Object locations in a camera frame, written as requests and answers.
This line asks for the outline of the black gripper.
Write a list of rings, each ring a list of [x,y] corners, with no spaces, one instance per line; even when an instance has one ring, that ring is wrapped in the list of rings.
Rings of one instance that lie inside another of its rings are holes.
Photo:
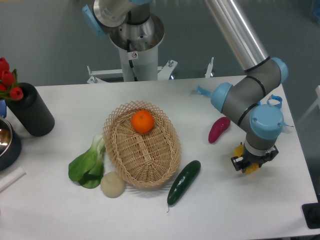
[[[260,168],[263,164],[272,161],[278,153],[279,151],[275,145],[267,150],[259,150],[249,144],[245,144],[242,156],[234,156],[230,160],[236,171],[245,173],[253,163],[259,164]]]

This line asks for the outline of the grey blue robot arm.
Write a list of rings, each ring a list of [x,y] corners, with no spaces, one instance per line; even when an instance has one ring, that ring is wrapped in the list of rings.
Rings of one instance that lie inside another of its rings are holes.
[[[232,158],[237,171],[248,173],[278,154],[276,140],[284,126],[281,110],[261,100],[288,77],[279,58],[269,57],[255,31],[233,0],[208,0],[213,18],[235,54],[245,77],[236,85],[220,84],[209,94],[211,104],[246,133],[243,152]],[[95,0],[82,8],[90,28],[109,36],[118,48],[126,82],[158,80],[158,46],[162,21],[148,0]]]

